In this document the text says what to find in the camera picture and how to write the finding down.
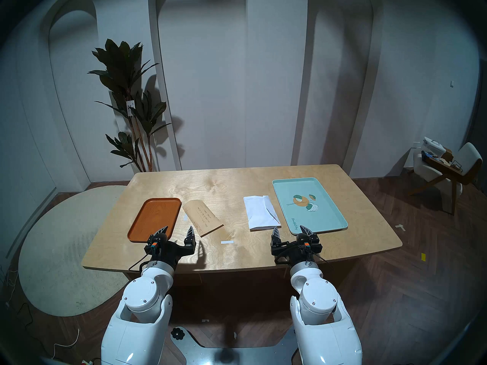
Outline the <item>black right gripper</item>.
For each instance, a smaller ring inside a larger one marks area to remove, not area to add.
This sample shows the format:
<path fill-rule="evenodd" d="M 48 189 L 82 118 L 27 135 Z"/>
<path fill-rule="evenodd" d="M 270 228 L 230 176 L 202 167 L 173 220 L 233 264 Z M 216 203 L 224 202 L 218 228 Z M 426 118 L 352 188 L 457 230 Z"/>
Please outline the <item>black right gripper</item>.
<path fill-rule="evenodd" d="M 283 242 L 278 227 L 273 228 L 270 249 L 276 264 L 295 266 L 301 262 L 305 262 L 305 265 L 315 262 L 314 255 L 319 254 L 319 237 L 303 225 L 300 225 L 300 229 L 303 235 L 297 235 L 293 242 Z"/>

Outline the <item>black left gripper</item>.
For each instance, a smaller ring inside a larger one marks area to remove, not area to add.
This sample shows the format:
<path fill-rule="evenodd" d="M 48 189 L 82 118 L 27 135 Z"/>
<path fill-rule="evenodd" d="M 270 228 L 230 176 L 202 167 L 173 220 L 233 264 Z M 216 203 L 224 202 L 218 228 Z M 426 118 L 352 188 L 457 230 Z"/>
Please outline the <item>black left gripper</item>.
<path fill-rule="evenodd" d="M 181 257 L 190 256 L 195 253 L 195 233 L 193 227 L 190 226 L 184 239 L 184 246 L 181 246 L 167 239 L 167 229 L 168 226 L 165 226 L 154 233 L 154 235 L 150 235 L 150 260 L 153 262 L 162 262 L 169 265 L 173 270 L 176 270 Z"/>

